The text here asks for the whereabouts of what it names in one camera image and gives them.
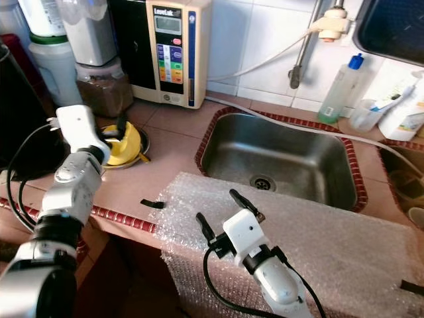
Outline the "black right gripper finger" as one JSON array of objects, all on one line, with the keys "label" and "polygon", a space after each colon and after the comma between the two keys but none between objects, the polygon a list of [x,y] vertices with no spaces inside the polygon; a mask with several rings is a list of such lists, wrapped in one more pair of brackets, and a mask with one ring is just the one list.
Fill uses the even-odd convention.
[{"label": "black right gripper finger", "polygon": [[210,224],[205,216],[202,213],[197,213],[196,220],[199,222],[201,233],[208,242],[208,246],[216,246],[218,238],[215,235],[215,231],[212,229],[212,227],[210,227]]},{"label": "black right gripper finger", "polygon": [[229,194],[235,200],[236,204],[243,208],[248,209],[258,221],[266,220],[266,216],[264,216],[261,212],[258,211],[258,208],[254,206],[246,197],[243,197],[236,189],[230,189]]}]

